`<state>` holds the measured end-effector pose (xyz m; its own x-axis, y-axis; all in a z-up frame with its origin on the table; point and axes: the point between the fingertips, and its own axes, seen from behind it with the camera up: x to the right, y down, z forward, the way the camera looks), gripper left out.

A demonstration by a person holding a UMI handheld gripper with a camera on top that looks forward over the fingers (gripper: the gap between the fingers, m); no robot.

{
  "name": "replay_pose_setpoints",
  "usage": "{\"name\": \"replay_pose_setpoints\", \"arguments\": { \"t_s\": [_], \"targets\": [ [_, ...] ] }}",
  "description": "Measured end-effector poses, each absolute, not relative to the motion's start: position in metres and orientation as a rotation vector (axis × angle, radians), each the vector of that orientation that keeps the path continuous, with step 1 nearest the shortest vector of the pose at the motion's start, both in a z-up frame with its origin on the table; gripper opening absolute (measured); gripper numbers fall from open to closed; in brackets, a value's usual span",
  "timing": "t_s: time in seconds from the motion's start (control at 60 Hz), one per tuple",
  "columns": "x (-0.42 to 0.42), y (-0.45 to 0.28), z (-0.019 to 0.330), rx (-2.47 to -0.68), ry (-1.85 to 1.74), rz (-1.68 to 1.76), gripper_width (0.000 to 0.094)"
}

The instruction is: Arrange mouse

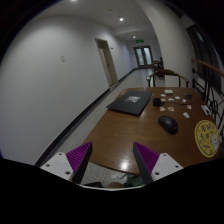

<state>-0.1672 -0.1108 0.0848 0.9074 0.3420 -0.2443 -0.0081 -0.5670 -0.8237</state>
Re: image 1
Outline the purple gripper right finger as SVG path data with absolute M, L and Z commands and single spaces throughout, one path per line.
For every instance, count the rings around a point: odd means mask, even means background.
M 145 185 L 152 183 L 151 174 L 159 159 L 159 154 L 137 142 L 133 143 L 133 153 L 143 183 Z

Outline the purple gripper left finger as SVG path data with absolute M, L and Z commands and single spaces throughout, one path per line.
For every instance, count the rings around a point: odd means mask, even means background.
M 80 184 L 86 171 L 89 159 L 92 154 L 92 143 L 85 143 L 66 154 L 69 164 L 74 172 L 72 181 Z

